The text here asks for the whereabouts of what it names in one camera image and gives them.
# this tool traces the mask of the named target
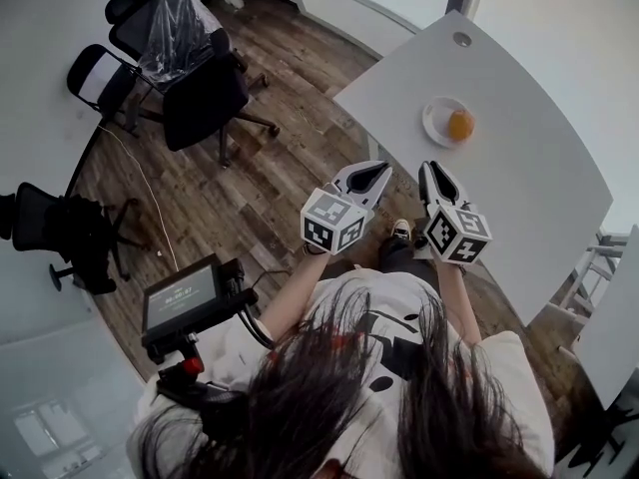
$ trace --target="plastic bag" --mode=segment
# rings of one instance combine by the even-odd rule
[[[166,88],[213,56],[209,35],[221,26],[200,0],[155,1],[139,65],[152,82]]]

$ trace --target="hair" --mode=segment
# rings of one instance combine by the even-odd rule
[[[277,343],[242,402],[201,414],[215,438],[203,433],[201,417],[180,407],[148,419],[134,451],[144,478],[313,477],[365,404],[371,346],[356,323],[369,311],[370,295],[344,295],[343,288]],[[449,342],[443,306],[425,298],[423,341],[410,358],[399,410],[400,477],[545,477],[525,454],[503,390],[485,373],[478,350]],[[163,457],[169,450],[173,460]],[[355,456],[352,449],[335,478],[351,470]]]

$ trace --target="plate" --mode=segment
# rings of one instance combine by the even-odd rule
[[[421,114],[421,121],[426,134],[434,142],[449,149],[458,148],[465,142],[465,140],[452,140],[448,136],[448,121],[450,120],[450,115],[456,110],[467,111],[466,107],[452,98],[434,98],[423,108]]]

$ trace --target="shoe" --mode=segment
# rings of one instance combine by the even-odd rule
[[[401,238],[402,240],[410,240],[410,224],[408,220],[396,220],[395,225],[392,226],[392,236],[394,238]]]

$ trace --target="small screen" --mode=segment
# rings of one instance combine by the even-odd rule
[[[147,329],[184,314],[216,296],[210,266],[191,273],[149,296]]]

